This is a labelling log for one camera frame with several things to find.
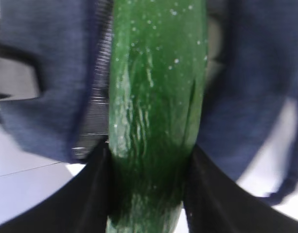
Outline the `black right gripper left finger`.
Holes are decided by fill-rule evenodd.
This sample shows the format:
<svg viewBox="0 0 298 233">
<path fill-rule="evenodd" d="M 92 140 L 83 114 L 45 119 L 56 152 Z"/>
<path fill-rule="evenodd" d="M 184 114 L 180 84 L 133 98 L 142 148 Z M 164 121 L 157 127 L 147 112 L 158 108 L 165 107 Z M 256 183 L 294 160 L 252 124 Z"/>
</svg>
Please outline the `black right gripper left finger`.
<svg viewBox="0 0 298 233">
<path fill-rule="evenodd" d="M 110 153 L 100 143 L 87 165 L 61 189 L 0 225 L 0 233 L 104 233 L 111 199 Z"/>
</svg>

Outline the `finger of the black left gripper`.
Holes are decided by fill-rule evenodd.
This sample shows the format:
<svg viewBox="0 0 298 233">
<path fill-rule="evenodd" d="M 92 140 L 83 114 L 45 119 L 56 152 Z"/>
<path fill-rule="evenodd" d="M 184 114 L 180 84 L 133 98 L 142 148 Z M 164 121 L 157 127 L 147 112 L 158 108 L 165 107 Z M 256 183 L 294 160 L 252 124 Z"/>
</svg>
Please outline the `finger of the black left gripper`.
<svg viewBox="0 0 298 233">
<path fill-rule="evenodd" d="M 40 77 L 33 54 L 0 43 L 0 101 L 38 98 Z"/>
</svg>

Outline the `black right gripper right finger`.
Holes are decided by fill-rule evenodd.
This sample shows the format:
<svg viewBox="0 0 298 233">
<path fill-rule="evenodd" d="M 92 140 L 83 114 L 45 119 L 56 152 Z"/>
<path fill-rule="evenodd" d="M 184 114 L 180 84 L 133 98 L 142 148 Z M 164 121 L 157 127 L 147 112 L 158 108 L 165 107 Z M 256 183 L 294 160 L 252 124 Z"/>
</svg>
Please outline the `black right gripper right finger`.
<svg viewBox="0 0 298 233">
<path fill-rule="evenodd" d="M 191 233 L 298 233 L 298 221 L 244 191 L 195 146 L 184 192 Z"/>
</svg>

